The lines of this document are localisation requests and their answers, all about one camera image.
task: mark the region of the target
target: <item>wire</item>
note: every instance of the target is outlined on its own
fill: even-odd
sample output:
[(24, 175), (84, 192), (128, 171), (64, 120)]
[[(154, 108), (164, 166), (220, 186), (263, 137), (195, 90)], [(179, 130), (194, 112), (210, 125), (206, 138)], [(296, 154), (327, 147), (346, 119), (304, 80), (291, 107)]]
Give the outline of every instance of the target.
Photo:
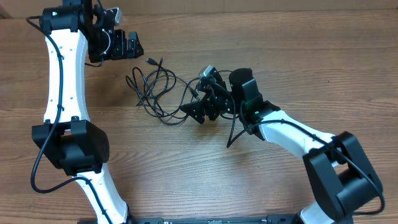
[(219, 85), (219, 84), (217, 84), (217, 83), (213, 83), (213, 85), (214, 85), (214, 86), (217, 86), (220, 90), (224, 91), (224, 92), (231, 98), (231, 101), (232, 101), (232, 105), (233, 105), (233, 115), (234, 115), (234, 116), (232, 117), (231, 133), (229, 134), (228, 143), (227, 143), (227, 145), (226, 145), (226, 147), (229, 148), (229, 146), (232, 144), (231, 139), (232, 139), (232, 136), (233, 136), (233, 134), (234, 134), (234, 129), (235, 129), (235, 121), (236, 121), (236, 107), (235, 107), (235, 101), (234, 101), (233, 96), (231, 95), (231, 93), (230, 93), (228, 90), (224, 89), (221, 85)]
[[(137, 93), (137, 96), (140, 100), (140, 102), (136, 106), (143, 106), (145, 111), (147, 112), (147, 114), (158, 118), (162, 123), (164, 123), (166, 125), (173, 126), (173, 125), (177, 125), (177, 124), (184, 122), (188, 118), (188, 115), (186, 114), (185, 116), (179, 117), (179, 116), (176, 116), (176, 114), (180, 111), (180, 107), (184, 101), (184, 98), (185, 98), (185, 95), (186, 95), (188, 89), (190, 90), (190, 92), (192, 94), (191, 102), (194, 97), (198, 97), (196, 88), (193, 89), (190, 86), (190, 84), (196, 80), (199, 80), (200, 78), (199, 77), (194, 78), (187, 83), (185, 80), (176, 76), (173, 71), (163, 68), (162, 67), (163, 59), (160, 60), (159, 64), (151, 58), (147, 58), (146, 61), (152, 65), (156, 65), (158, 68), (156, 70), (150, 72), (150, 74), (148, 74), (148, 76), (145, 77), (140, 68), (134, 67), (132, 69), (132, 79), (129, 76), (126, 76), (127, 84), (129, 85), (129, 87), (131, 89), (133, 89)], [(136, 74), (135, 74), (136, 70), (141, 74), (141, 77), (144, 81), (144, 86), (143, 86), (144, 92), (140, 92), (138, 90)], [(156, 74), (154, 81), (152, 81), (151, 83), (148, 83), (148, 79), (151, 76), (153, 76), (154, 74)], [(170, 77), (173, 80), (171, 86), (169, 86)], [(161, 78), (166, 78), (166, 84), (165, 84), (163, 90), (160, 93), (155, 95), (153, 93), (153, 89), (155, 88), (157, 81)], [(169, 113), (162, 109), (162, 107), (159, 104), (159, 99), (160, 99), (160, 97), (164, 96), (166, 93), (168, 93), (169, 91), (171, 91), (174, 88), (175, 84), (177, 83), (177, 80), (180, 80), (181, 82), (183, 82), (185, 84), (185, 89), (182, 94), (181, 102), (180, 102), (178, 108), (176, 110), (174, 110), (173, 112)], [(171, 122), (165, 121), (164, 118), (168, 118), (168, 119), (174, 118), (178, 121), (171, 123)]]
[(62, 60), (63, 60), (63, 56), (61, 55), (61, 52), (60, 52), (60, 50), (59, 50), (57, 44), (56, 44), (55, 41), (53, 40), (53, 38), (51, 38), (50, 35), (48, 35), (48, 34), (46, 34), (45, 32), (43, 32), (43, 30), (42, 30), (38, 25), (36, 25), (36, 24), (34, 24), (32, 21), (30, 21), (30, 20), (32, 20), (32, 19), (40, 19), (40, 16), (31, 16), (31, 17), (28, 17), (28, 18), (26, 18), (26, 21), (27, 21), (31, 26), (35, 27), (38, 31), (40, 31), (41, 33), (43, 33), (43, 34), (46, 36), (46, 38), (48, 38), (48, 40), (51, 42), (51, 44), (54, 46), (54, 49), (55, 49), (55, 51), (57, 52), (58, 63), (59, 63), (59, 68), (60, 68), (60, 86), (59, 86), (59, 93), (58, 93), (57, 115), (56, 115), (56, 117), (55, 117), (54, 123), (53, 123), (53, 125), (52, 125), (52, 127), (51, 127), (51, 130), (50, 130), (50, 132), (49, 132), (49, 135), (45, 138), (44, 143), (43, 143), (43, 146), (42, 146), (42, 148), (40, 149), (40, 151), (39, 151), (39, 153), (38, 153), (38, 155), (37, 155), (37, 157), (36, 157), (34, 166), (33, 166), (33, 168), (32, 168), (32, 173), (31, 173), (31, 175), (30, 175), (30, 184), (31, 184), (32, 188), (33, 188), (37, 193), (47, 194), (47, 193), (53, 192), (53, 191), (55, 191), (55, 190), (57, 190), (57, 189), (59, 189), (59, 188), (65, 186), (65, 185), (67, 185), (67, 184), (69, 184), (69, 183), (71, 183), (71, 182), (73, 182), (73, 181), (76, 181), (76, 180), (84, 180), (84, 181), (86, 182), (86, 184), (90, 186), (90, 189), (91, 189), (92, 192), (93, 192), (93, 195), (94, 195), (94, 197), (95, 197), (95, 200), (97, 201), (98, 206), (99, 206), (99, 208), (101, 209), (102, 214), (106, 217), (106, 219), (107, 219), (107, 221), (109, 222), (109, 224), (112, 224), (112, 221), (111, 221), (110, 217), (108, 216), (108, 214), (106, 213), (106, 210), (105, 210), (104, 207), (102, 206), (102, 203), (101, 203), (101, 201), (100, 201), (100, 198), (98, 197), (98, 194), (96, 193), (96, 190), (95, 190), (93, 184), (91, 183), (91, 180), (87, 179), (86, 177), (73, 177), (73, 178), (71, 178), (71, 179), (69, 179), (69, 180), (66, 180), (66, 181), (62, 182), (61, 184), (58, 184), (57, 186), (52, 187), (51, 189), (47, 189), (47, 190), (39, 189), (39, 188), (36, 186), (36, 183), (35, 183), (35, 176), (36, 176), (37, 168), (38, 168), (38, 166), (39, 166), (39, 163), (40, 163), (40, 160), (41, 160), (41, 158), (42, 158), (42, 156), (43, 156), (43, 153), (44, 153), (44, 151), (45, 151), (45, 149), (46, 149), (46, 147), (47, 147), (47, 144), (48, 144), (49, 141), (50, 141), (50, 138), (53, 137), (53, 135), (54, 135), (54, 132), (55, 132), (55, 130), (56, 130), (56, 127), (57, 127), (57, 125), (58, 125), (58, 123), (59, 123), (59, 120), (60, 120), (60, 117), (61, 117), (61, 111), (63, 110), (63, 108), (62, 108), (62, 93), (63, 93), (63, 63), (62, 63)]
[(220, 114), (220, 117), (222, 117), (222, 118), (224, 118), (224, 119), (233, 119), (233, 118), (229, 118), (229, 117), (224, 116), (224, 113), (221, 113), (221, 114)]
[(239, 107), (240, 108), (239, 109), (239, 115), (241, 116), (242, 121), (243, 121), (244, 124), (246, 124), (246, 120), (244, 119), (244, 116), (243, 116), (243, 106), (244, 106), (245, 103), (246, 102), (244, 100), (242, 100), (241, 106)]
[(104, 65), (104, 58), (101, 57), (101, 62), (99, 63), (99, 65), (92, 65), (90, 63), (85, 63), (85, 65), (90, 66), (90, 67), (96, 67), (96, 68), (102, 67)]
[(380, 208), (376, 211), (370, 211), (370, 212), (354, 212), (353, 215), (376, 215), (378, 213), (381, 213), (384, 208), (386, 207), (386, 199), (384, 198), (382, 192), (380, 191), (380, 189), (376, 186), (376, 184), (368, 177), (368, 175), (365, 174), (365, 172), (363, 172), (363, 170), (361, 170), (361, 168), (359, 168), (353, 161), (351, 161), (350, 159), (348, 159), (342, 152), (340, 152), (339, 150), (337, 150), (336, 148), (334, 148), (334, 151), (342, 158), (344, 159), (351, 167), (354, 167), (354, 169), (359, 172), (361, 174), (362, 177), (364, 177), (372, 186), (373, 188), (376, 190), (377, 192), (377, 196), (379, 196), (380, 198)]
[(232, 145), (232, 143), (234, 143), (246, 131), (249, 131), (250, 129), (255, 128), (257, 126), (260, 126), (262, 124), (271, 124), (271, 123), (289, 124), (289, 125), (297, 128), (298, 130), (302, 131), (306, 135), (310, 136), (312, 139), (314, 139), (314, 140), (316, 140), (316, 141), (318, 141), (318, 142), (320, 142), (320, 143), (322, 143), (324, 145), (328, 145), (327, 142), (325, 142), (324, 140), (320, 139), (319, 137), (317, 137), (316, 135), (312, 134), (311, 132), (307, 131), (306, 129), (304, 129), (303, 127), (299, 126), (298, 124), (295, 124), (293, 122), (280, 119), (280, 120), (261, 121), (260, 123), (251, 125), (250, 127), (246, 128), (245, 130), (243, 130), (239, 134), (237, 134), (231, 141), (228, 141), (227, 148), (229, 148)]
[(102, 7), (101, 0), (97, 0), (97, 1), (98, 1), (99, 6), (102, 8), (102, 11), (103, 11), (103, 10), (104, 10), (104, 7)]
[(102, 53), (100, 53), (99, 55), (103, 55), (106, 54), (106, 52), (109, 50), (109, 48), (111, 47), (111, 36), (109, 36), (108, 32), (106, 32), (104, 29), (102, 29), (102, 32), (104, 32), (107, 36), (108, 36), (108, 47), (106, 48), (106, 50)]

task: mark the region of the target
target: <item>wooden table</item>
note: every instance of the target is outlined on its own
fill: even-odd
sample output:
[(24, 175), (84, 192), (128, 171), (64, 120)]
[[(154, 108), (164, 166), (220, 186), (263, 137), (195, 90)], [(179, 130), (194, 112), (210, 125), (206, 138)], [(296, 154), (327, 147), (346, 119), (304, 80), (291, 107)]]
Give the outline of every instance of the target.
[[(169, 127), (136, 107), (124, 77), (135, 66), (155, 69), (145, 57), (163, 57), (186, 80), (209, 64), (252, 68), (264, 98), (291, 117), (355, 134), (387, 200), (383, 214), (356, 223), (398, 222), (398, 11), (136, 16), (123, 24), (138, 31), (145, 56), (87, 67), (86, 102), (91, 121), (108, 134), (110, 172), (135, 216), (258, 217), (295, 213), (313, 201), (302, 161), (279, 146), (246, 134), (227, 149), (228, 120)], [(0, 222), (93, 218), (77, 184), (46, 195), (30, 187), (38, 152), (30, 127), (42, 124), (47, 105), (47, 48), (24, 20), (1, 20), (0, 27)], [(176, 108), (183, 88), (161, 103)], [(42, 160), (39, 187), (66, 179)], [(373, 200), (364, 209), (378, 206)]]

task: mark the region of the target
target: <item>robotic arm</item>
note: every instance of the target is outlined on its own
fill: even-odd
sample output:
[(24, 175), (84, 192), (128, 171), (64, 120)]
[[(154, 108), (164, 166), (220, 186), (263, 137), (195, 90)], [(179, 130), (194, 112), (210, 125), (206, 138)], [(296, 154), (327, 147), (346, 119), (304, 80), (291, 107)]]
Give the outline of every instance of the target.
[[(197, 89), (205, 96), (201, 101), (182, 105), (182, 111), (201, 124), (205, 115), (214, 121), (223, 113), (238, 113), (244, 131), (303, 159), (316, 202), (286, 223), (349, 223), (354, 211), (375, 197), (381, 198), (380, 211), (384, 208), (381, 181), (351, 133), (335, 136), (314, 130), (289, 117), (278, 106), (263, 101), (249, 68), (231, 72), (232, 92), (226, 90), (226, 83), (213, 66), (205, 67), (200, 76)], [(231, 136), (227, 147), (237, 138), (231, 141)], [(345, 163), (349, 164), (348, 169), (337, 174), (334, 166)]]
[[(137, 58), (144, 53), (136, 32), (131, 32), (126, 40), (123, 30), (114, 29), (121, 16), (119, 8), (93, 8), (91, 0), (64, 0), (60, 7), (44, 9), (40, 17), (40, 30), (49, 36), (46, 43), (50, 87), (44, 124), (32, 127), (32, 139), (41, 148), (56, 126), (44, 154), (56, 168), (77, 179), (94, 208), (98, 224), (132, 223), (128, 206), (108, 170), (108, 138), (90, 123), (85, 103), (87, 52), (90, 61), (101, 62), (100, 65), (105, 60)], [(63, 67), (62, 112), (56, 124), (61, 64), (55, 47), (62, 55)]]
[[(238, 113), (249, 134), (276, 143), (303, 159), (316, 202), (297, 214), (264, 218), (135, 219), (110, 176), (108, 138), (104, 131), (90, 123), (85, 103), (84, 61), (87, 52), (92, 63), (101, 64), (109, 59), (137, 58), (144, 53), (135, 32), (126, 40), (123, 30), (114, 29), (120, 20), (118, 8), (104, 10), (97, 5), (93, 8), (91, 0), (64, 0), (63, 6), (44, 9), (40, 17), (41, 31), (51, 38), (46, 38), (50, 90), (44, 124), (32, 127), (32, 139), (56, 168), (63, 169), (82, 187), (97, 216), (93, 223), (343, 224), (352, 223), (351, 216), (359, 207), (374, 197), (382, 198), (382, 184), (352, 134), (334, 136), (316, 131), (290, 118), (272, 103), (263, 101), (250, 69), (241, 68), (231, 73), (232, 92), (229, 92), (218, 71), (208, 66), (200, 73), (201, 80), (197, 85), (198, 90), (206, 93), (205, 97), (181, 106), (181, 110), (199, 123), (204, 122), (205, 116), (215, 120), (223, 113)], [(58, 51), (62, 55), (61, 63)], [(63, 65), (65, 75), (62, 77), (62, 112), (57, 121), (60, 65)], [(235, 139), (230, 138), (228, 145)], [(333, 167), (346, 162), (349, 169), (337, 174)]]

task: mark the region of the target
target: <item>white robotic arm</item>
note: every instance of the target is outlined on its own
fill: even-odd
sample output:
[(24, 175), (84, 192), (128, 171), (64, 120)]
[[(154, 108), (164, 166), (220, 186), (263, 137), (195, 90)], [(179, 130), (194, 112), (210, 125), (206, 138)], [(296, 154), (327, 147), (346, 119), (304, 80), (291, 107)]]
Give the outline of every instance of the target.
[[(87, 39), (78, 30), (71, 32), (70, 29), (54, 30), (50, 35), (58, 45), (63, 56), (63, 111), (60, 122), (67, 123), (73, 119), (90, 121), (85, 102), (85, 58), (87, 55)], [(53, 45), (46, 39), (50, 59), (50, 85), (49, 102), (44, 114), (44, 121), (54, 122), (57, 114), (59, 66), (58, 57)], [(91, 180), (99, 200), (109, 215), (113, 224), (126, 223), (128, 216), (127, 204), (119, 196), (112, 177), (109, 173), (108, 164), (102, 164), (101, 172), (94, 171), (79, 172), (78, 177), (86, 177)], [(93, 195), (91, 189), (84, 180), (77, 180), (78, 184), (86, 193), (97, 216), (98, 224), (108, 224), (108, 221)]]
[[(288, 116), (286, 112), (282, 110), (274, 111), (263, 117), (262, 119), (262, 121), (271, 120), (285, 120), (293, 122), (326, 142), (332, 142), (332, 137), (335, 136), (334, 134), (323, 133), (313, 128), (310, 128), (302, 123), (299, 123), (298, 121)], [(285, 150), (291, 152), (299, 159), (302, 159), (303, 156), (308, 154), (311, 149), (319, 149), (323, 147), (322, 143), (314, 141), (314, 139), (310, 136), (288, 124), (262, 124), (259, 126), (259, 130), (262, 137), (266, 141), (279, 145)], [(320, 208), (319, 204), (316, 201), (308, 207), (304, 208), (300, 212), (300, 217), (303, 224), (332, 224), (335, 222), (328, 215), (325, 214), (325, 212)]]
[[(95, 26), (94, 15), (98, 18)], [(40, 19), (41, 27), (30, 19)], [(50, 61), (49, 99), (44, 124), (32, 127), (32, 139), (41, 148), (32, 171), (32, 187), (39, 193), (47, 193), (70, 182), (48, 190), (35, 186), (35, 172), (44, 153), (56, 168), (63, 169), (82, 187), (96, 213), (95, 223), (99, 224), (131, 223), (132, 218), (108, 170), (108, 138), (105, 132), (90, 123), (85, 102), (87, 52), (91, 62), (101, 64), (105, 60), (136, 58), (144, 53), (135, 32), (131, 32), (127, 40), (123, 30), (114, 29), (120, 20), (118, 8), (104, 10), (95, 5), (93, 9), (90, 0), (63, 0), (63, 6), (44, 9), (43, 16), (27, 19), (29, 24), (46, 35)], [(61, 88), (62, 101), (58, 102)], [(59, 119), (56, 119), (59, 106), (62, 109)]]

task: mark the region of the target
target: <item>black plastic part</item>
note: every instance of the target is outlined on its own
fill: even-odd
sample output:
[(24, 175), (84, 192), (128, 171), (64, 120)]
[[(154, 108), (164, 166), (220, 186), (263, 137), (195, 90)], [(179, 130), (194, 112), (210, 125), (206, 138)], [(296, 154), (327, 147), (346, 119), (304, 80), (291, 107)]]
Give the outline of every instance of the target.
[(333, 138), (332, 146), (312, 149), (304, 155), (303, 161), (315, 200), (331, 219), (340, 221), (377, 197), (377, 192), (350, 166), (338, 175), (331, 164), (337, 157), (332, 147), (340, 148), (381, 191), (382, 184), (358, 140), (351, 133), (344, 132)]
[[(334, 224), (353, 224), (353, 217), (347, 217)], [(97, 222), (78, 222), (78, 224), (97, 224)], [(298, 214), (295, 215), (268, 215), (257, 218), (137, 218), (130, 216), (126, 223), (122, 224), (303, 224)]]
[(127, 58), (138, 58), (144, 55), (144, 49), (138, 39), (137, 32), (130, 32), (127, 42)]
[(210, 121), (215, 121), (221, 113), (233, 111), (226, 83), (216, 68), (213, 68), (208, 76), (202, 77), (196, 89), (205, 92), (206, 95), (201, 101), (187, 103), (180, 106), (180, 109), (200, 124), (205, 122), (205, 115), (209, 117)]
[[(32, 127), (32, 139), (41, 148), (53, 124)], [(70, 129), (71, 135), (64, 135)], [(58, 123), (44, 151), (45, 156), (66, 175), (101, 172), (109, 159), (109, 142), (105, 132), (87, 120)]]
[(195, 101), (181, 105), (180, 110), (191, 116), (198, 123), (203, 124), (205, 122), (205, 108), (201, 101)]
[[(250, 68), (240, 68), (231, 72), (229, 83), (235, 105), (244, 102), (243, 118), (239, 117), (239, 120), (245, 129), (261, 122), (263, 117), (269, 113), (280, 110), (278, 106), (262, 99), (262, 94), (258, 90), (256, 80), (253, 78), (253, 71)], [(250, 129), (248, 134), (255, 134), (259, 139), (264, 140), (258, 126)]]
[(138, 35), (131, 32), (127, 40), (123, 30), (114, 29), (117, 13), (117, 9), (103, 10), (97, 4), (93, 7), (92, 0), (64, 0), (62, 6), (43, 10), (40, 26), (46, 34), (61, 29), (80, 30), (88, 41), (91, 63), (138, 58), (144, 54)]

